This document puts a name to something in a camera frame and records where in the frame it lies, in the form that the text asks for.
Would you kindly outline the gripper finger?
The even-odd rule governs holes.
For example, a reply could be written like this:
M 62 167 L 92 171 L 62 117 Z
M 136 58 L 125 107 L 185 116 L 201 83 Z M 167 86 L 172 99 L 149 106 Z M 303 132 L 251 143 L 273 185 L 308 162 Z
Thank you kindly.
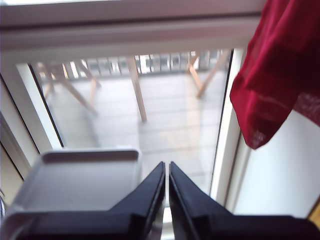
M 173 161 L 169 164 L 169 206 L 176 240 L 206 240 L 211 234 L 210 217 L 232 216 Z
M 160 162 L 149 175 L 108 213 L 109 240 L 159 240 L 162 233 L 166 168 Z

